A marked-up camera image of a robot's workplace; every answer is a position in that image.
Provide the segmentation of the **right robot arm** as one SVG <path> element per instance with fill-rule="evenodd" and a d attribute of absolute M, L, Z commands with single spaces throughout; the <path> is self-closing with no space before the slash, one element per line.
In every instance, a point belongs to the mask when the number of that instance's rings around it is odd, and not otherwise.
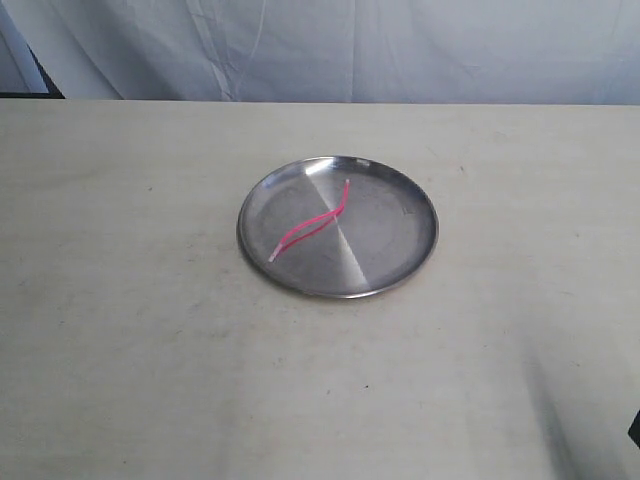
<path fill-rule="evenodd" d="M 636 413 L 627 434 L 631 441 L 640 448 L 640 411 Z"/>

